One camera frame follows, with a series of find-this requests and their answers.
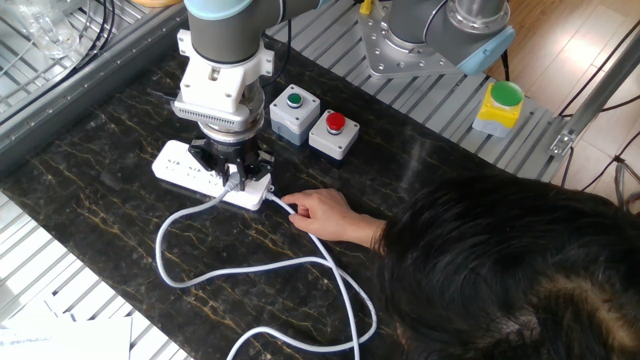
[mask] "marble surface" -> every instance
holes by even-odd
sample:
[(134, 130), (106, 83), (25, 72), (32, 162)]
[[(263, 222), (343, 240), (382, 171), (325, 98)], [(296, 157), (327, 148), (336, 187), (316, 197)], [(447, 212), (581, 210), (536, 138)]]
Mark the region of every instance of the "marble surface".
[[(283, 44), (268, 42), (267, 47), (276, 48), (277, 59), (284, 57)], [(147, 92), (177, 88), (185, 66), (186, 59), (177, 53), (150, 66), (2, 179), (0, 188), (196, 359), (225, 359), (245, 331), (260, 325), (319, 345), (349, 341), (343, 300), (331, 271), (322, 266), (217, 278), (185, 290), (170, 288), (157, 276), (153, 257), (160, 225), (171, 213), (204, 200), (163, 186), (151, 171), (168, 140), (200, 137), (195, 123), (177, 119), (166, 100)], [(295, 51), (282, 77), (267, 89), (268, 103), (289, 83), (318, 96), (323, 111), (331, 108), (359, 122), (361, 130), (346, 159), (337, 163), (308, 145), (295, 147), (279, 138), (267, 120), (259, 139), (275, 153), (273, 184), (279, 196), (333, 187), (357, 211), (387, 217), (428, 183), (499, 171)], [(256, 212), (213, 209), (176, 222), (167, 234), (165, 263), (174, 279), (319, 255), (284, 210), (268, 202)], [(399, 358), (394, 321), (386, 315), (373, 279), (376, 255), (351, 244), (328, 248), (377, 306), (379, 329), (362, 345), (362, 358)], [(351, 293), (364, 334), (370, 326), (367, 308)], [(352, 356), (351, 351), (311, 354), (258, 335), (236, 358)]]

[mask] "white cable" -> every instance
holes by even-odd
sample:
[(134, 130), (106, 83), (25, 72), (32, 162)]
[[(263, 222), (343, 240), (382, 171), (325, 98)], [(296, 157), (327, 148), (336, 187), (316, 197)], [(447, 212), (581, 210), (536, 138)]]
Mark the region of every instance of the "white cable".
[[(293, 209), (285, 204), (280, 198), (273, 195), (272, 193), (267, 193), (267, 199), (274, 201), (276, 204), (280, 205), (283, 209), (287, 210), (289, 214), (295, 214)], [(324, 248), (320, 240), (313, 234), (309, 234), (309, 237), (318, 247), (318, 250), (322, 253), (327, 262), (329, 262), (331, 266), (331, 270), (333, 270), (333, 274), (338, 281), (338, 287), (340, 288), (340, 292), (342, 293), (342, 297), (344, 298), (344, 304), (347, 307), (347, 316), (349, 317), (349, 326), (351, 327), (351, 339), (353, 341), (353, 357), (355, 360), (360, 360), (360, 346), (358, 346), (358, 329), (356, 328), (356, 319), (353, 315), (353, 307), (351, 306), (351, 300), (349, 300), (349, 294), (347, 293), (347, 289), (344, 287), (344, 282), (342, 281), (342, 277), (340, 276), (340, 269), (333, 262), (331, 255), (327, 252), (327, 249)]]
[[(167, 284), (169, 284), (170, 286), (173, 286), (173, 287), (176, 287), (176, 288), (184, 288), (184, 287), (193, 286), (193, 285), (198, 284), (198, 283), (200, 283), (202, 281), (205, 281), (207, 279), (210, 279), (210, 278), (216, 277), (216, 276), (220, 276), (220, 275), (244, 274), (244, 273), (249, 273), (249, 272), (259, 272), (259, 271), (274, 270), (274, 269), (278, 269), (278, 268), (282, 268), (282, 267), (286, 267), (286, 266), (292, 266), (292, 265), (297, 265), (297, 264), (302, 264), (302, 263), (309, 263), (309, 262), (315, 262), (315, 263), (319, 263), (319, 264), (323, 264), (325, 266), (328, 266), (333, 270), (334, 275), (336, 276), (336, 280), (338, 281), (338, 286), (340, 288), (340, 292), (342, 293), (342, 296), (343, 296), (344, 301), (345, 301), (345, 305), (347, 307), (347, 315), (349, 317), (349, 325), (351, 327), (351, 335), (352, 335), (352, 341), (351, 342), (344, 343), (344, 344), (341, 344), (341, 345), (334, 345), (334, 346), (308, 345), (308, 344), (302, 343), (302, 342), (300, 342), (298, 340), (292, 339), (292, 338), (282, 334), (281, 332), (279, 332), (277, 330), (274, 330), (274, 329), (271, 329), (271, 328), (268, 328), (268, 327), (264, 327), (264, 326), (260, 326), (260, 327), (257, 327), (257, 328), (254, 328), (254, 329), (248, 331), (240, 339), (238, 339), (238, 341), (234, 344), (233, 348), (231, 349), (231, 352), (227, 356), (227, 360), (232, 360), (233, 357), (235, 356), (236, 352), (240, 348), (240, 346), (242, 346), (242, 344), (247, 339), (249, 339), (251, 336), (253, 336), (255, 334), (258, 334), (258, 333), (268, 333), (270, 335), (273, 335), (273, 336), (279, 338), (280, 340), (282, 340), (282, 341), (284, 341), (286, 343), (289, 343), (289, 344), (291, 344), (293, 346), (296, 346), (296, 347), (298, 347), (300, 349), (311, 351), (311, 352), (328, 353), (328, 352), (336, 352), (336, 351), (347, 350), (347, 349), (353, 347), (354, 348), (354, 357), (355, 357), (356, 360), (359, 360), (360, 359), (360, 351), (359, 351), (360, 349), (359, 349), (358, 344), (368, 340), (373, 335), (373, 333), (376, 331), (376, 328), (378, 326), (378, 319), (377, 319), (377, 316), (376, 316), (376, 313), (375, 313), (375, 308), (373, 306), (373, 303), (371, 302), (371, 299), (369, 299), (367, 294), (358, 286), (358, 284), (349, 275), (347, 275), (347, 273), (345, 273), (343, 270), (341, 270), (340, 268), (338, 268), (336, 266), (335, 262), (333, 262), (333, 259), (331, 258), (329, 253), (326, 251), (326, 249), (324, 248), (324, 246), (322, 245), (320, 240), (316, 236), (314, 236), (312, 234), (309, 234), (309, 236), (314, 241), (314, 243), (316, 244), (316, 246), (318, 247), (320, 252), (325, 256), (326, 260), (318, 258), (318, 257), (303, 257), (303, 258), (298, 258), (298, 259), (280, 261), (280, 262), (277, 262), (277, 263), (267, 264), (267, 265), (249, 266), (249, 267), (243, 267), (243, 268), (221, 269), (221, 270), (211, 271), (211, 272), (209, 272), (207, 274), (204, 274), (204, 275), (199, 276), (199, 277), (197, 277), (195, 279), (192, 279), (192, 280), (189, 280), (189, 281), (185, 281), (185, 282), (174, 281), (166, 273), (166, 271), (164, 269), (163, 262), (162, 262), (162, 240), (163, 240), (165, 232), (167, 231), (167, 229), (169, 228), (171, 223), (173, 223), (176, 219), (178, 219), (178, 218), (180, 218), (182, 216), (193, 214), (193, 213), (196, 213), (196, 212), (199, 212), (199, 211), (203, 211), (203, 210), (206, 210), (208, 208), (211, 208), (211, 207), (217, 205), (218, 203), (220, 203), (220, 201), (222, 201), (224, 196), (226, 196), (230, 191), (234, 190), (237, 186), (238, 186), (237, 180), (235, 180), (235, 179), (229, 180), (229, 182), (227, 183), (227, 186), (225, 187), (225, 190), (222, 192), (222, 194), (220, 194), (220, 196), (218, 196), (214, 200), (211, 200), (211, 201), (209, 201), (207, 203), (204, 203), (202, 205), (198, 205), (198, 206), (194, 206), (194, 207), (191, 207), (191, 208), (188, 208), (188, 209), (184, 209), (184, 210), (178, 211), (175, 214), (171, 215), (164, 222), (164, 224), (162, 224), (162, 226), (160, 227), (160, 231), (158, 232), (158, 236), (156, 237), (156, 263), (157, 263), (157, 266), (158, 266), (158, 272), (160, 273), (160, 276), (162, 277), (162, 279)], [(278, 205), (282, 206), (285, 210), (287, 210), (287, 212), (289, 212), (290, 214), (294, 213), (294, 211), (293, 211), (293, 209), (291, 209), (291, 207), (289, 207), (287, 204), (285, 204), (282, 200), (280, 200), (278, 197), (276, 197), (272, 193), (267, 193), (266, 194), (266, 198), (276, 202)], [(353, 315), (353, 309), (351, 307), (351, 302), (349, 300), (349, 296), (348, 296), (348, 293), (347, 293), (346, 288), (344, 286), (344, 282), (342, 281), (342, 278), (345, 278), (354, 287), (356, 292), (358, 292), (358, 294), (360, 294), (360, 296), (362, 297), (364, 302), (369, 307), (369, 312), (371, 313), (371, 328), (369, 329), (369, 331), (364, 336), (362, 336), (359, 339), (358, 339), (358, 333), (357, 333), (357, 329), (356, 329), (356, 325), (355, 325), (355, 317)]]

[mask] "green button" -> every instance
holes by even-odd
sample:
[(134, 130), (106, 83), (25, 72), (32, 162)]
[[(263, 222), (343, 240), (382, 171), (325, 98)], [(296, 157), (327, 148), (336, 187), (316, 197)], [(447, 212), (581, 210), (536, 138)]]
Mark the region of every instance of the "green button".
[(287, 96), (287, 105), (292, 108), (299, 108), (302, 106), (302, 96), (298, 93), (292, 93)]
[(516, 106), (524, 99), (524, 92), (511, 81), (498, 81), (493, 84), (491, 97), (502, 106)]

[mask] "finger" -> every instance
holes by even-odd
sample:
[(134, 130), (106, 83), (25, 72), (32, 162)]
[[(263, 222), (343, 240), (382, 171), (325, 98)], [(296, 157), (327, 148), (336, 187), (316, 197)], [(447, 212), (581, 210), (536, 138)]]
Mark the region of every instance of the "finger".
[(281, 200), (285, 204), (297, 204), (298, 200), (304, 196), (305, 195), (302, 193), (294, 193), (294, 194), (283, 196)]
[(287, 195), (282, 198), (285, 204), (296, 204), (298, 206), (302, 205), (306, 208), (309, 208), (309, 204), (312, 202), (313, 196), (311, 193), (301, 192), (296, 194)]
[(293, 223), (293, 226), (302, 231), (310, 232), (313, 226), (313, 220), (298, 214), (289, 215), (289, 220)]
[(298, 215), (309, 217), (309, 208), (302, 205), (298, 206)]

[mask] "white power strip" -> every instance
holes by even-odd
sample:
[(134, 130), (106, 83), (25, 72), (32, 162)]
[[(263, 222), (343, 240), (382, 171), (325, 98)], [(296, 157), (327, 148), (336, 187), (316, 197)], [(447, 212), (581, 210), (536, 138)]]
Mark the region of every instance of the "white power strip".
[[(189, 153), (189, 145), (171, 140), (162, 148), (151, 165), (157, 178), (199, 193), (217, 197), (224, 190), (222, 179), (215, 172), (206, 171)], [(230, 171), (235, 172), (234, 165)], [(249, 210), (258, 210), (271, 187), (271, 174), (260, 181), (247, 181), (244, 191), (233, 191), (224, 201)]]

